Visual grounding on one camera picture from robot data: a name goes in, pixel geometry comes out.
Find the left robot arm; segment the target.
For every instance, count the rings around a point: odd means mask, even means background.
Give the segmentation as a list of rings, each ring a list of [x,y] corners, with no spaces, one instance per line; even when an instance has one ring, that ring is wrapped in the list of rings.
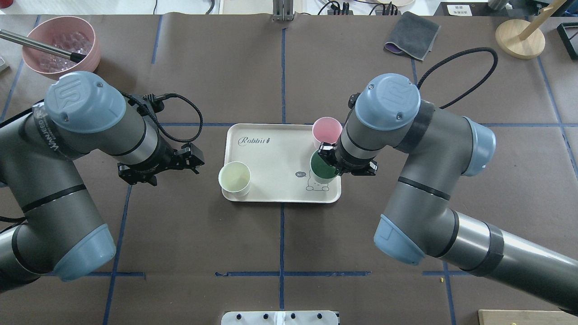
[[[23,216],[1,232],[1,291],[54,273],[68,282],[113,259],[116,245],[74,160],[100,150],[118,161],[130,185],[156,185],[170,169],[197,172],[204,155],[191,139],[182,148],[156,113],[176,94],[142,98],[118,91],[97,74],[75,71],[49,87],[45,99],[1,124],[1,185]]]

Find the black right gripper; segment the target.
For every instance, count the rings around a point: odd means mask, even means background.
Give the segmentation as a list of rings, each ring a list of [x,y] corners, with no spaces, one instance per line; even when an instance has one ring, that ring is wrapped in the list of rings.
[[[353,176],[375,176],[378,163],[369,158],[359,158],[350,154],[341,142],[330,144],[322,142],[317,150],[318,156],[339,176],[351,173]]]

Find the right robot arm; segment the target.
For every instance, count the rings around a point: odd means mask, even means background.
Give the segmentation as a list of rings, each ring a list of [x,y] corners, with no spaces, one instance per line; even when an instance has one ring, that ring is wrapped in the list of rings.
[[[429,255],[473,276],[495,280],[577,314],[577,261],[449,208],[461,176],[474,176],[493,158],[494,133],[465,116],[423,100],[407,77],[388,73],[350,98],[336,144],[318,156],[338,175],[373,176],[386,146],[407,154],[380,216],[374,244],[417,265]]]

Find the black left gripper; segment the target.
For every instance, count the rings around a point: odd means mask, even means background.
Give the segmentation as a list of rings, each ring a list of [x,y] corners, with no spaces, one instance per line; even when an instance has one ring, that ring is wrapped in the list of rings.
[[[156,175],[167,170],[189,169],[195,174],[205,164],[204,153],[192,142],[184,144],[180,150],[173,149],[167,142],[159,142],[151,157],[139,164],[117,164],[118,177],[130,185],[138,182],[157,185]]]

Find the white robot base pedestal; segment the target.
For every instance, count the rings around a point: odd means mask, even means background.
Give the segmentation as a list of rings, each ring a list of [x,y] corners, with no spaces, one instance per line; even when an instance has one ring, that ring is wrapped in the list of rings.
[[[338,312],[309,311],[238,311],[226,312],[222,325],[339,325]]]

